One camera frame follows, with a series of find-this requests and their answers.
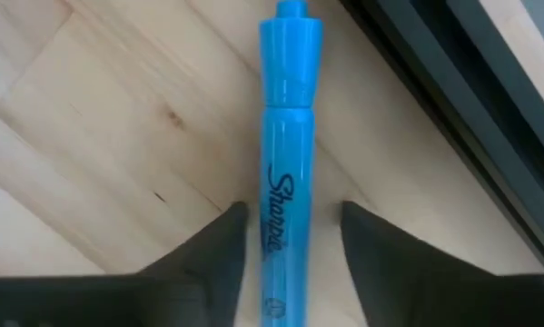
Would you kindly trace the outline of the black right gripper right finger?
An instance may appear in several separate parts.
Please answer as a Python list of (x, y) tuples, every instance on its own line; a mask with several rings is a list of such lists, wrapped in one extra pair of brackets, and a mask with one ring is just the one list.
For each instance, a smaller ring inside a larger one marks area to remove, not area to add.
[(493, 276), (353, 201), (341, 203), (341, 239), (369, 327), (420, 327), (437, 289)]

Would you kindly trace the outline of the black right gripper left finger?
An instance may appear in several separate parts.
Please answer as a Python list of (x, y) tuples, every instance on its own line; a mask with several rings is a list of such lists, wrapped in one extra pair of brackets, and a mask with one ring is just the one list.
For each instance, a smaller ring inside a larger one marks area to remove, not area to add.
[(245, 266), (247, 204), (233, 203), (137, 274), (151, 283), (130, 327), (233, 327)]

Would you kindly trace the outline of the blue highlighter marker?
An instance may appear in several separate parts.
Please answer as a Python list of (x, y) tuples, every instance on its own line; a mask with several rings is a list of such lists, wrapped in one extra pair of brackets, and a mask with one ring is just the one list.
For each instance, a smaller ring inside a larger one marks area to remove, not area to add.
[(306, 327), (321, 44), (306, 0), (278, 0), (260, 24), (262, 327)]

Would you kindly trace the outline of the black aluminium table frame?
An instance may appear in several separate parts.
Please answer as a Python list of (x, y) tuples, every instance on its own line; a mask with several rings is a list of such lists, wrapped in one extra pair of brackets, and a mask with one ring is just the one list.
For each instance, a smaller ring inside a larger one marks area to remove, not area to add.
[(544, 96), (481, 0), (341, 0), (544, 262)]

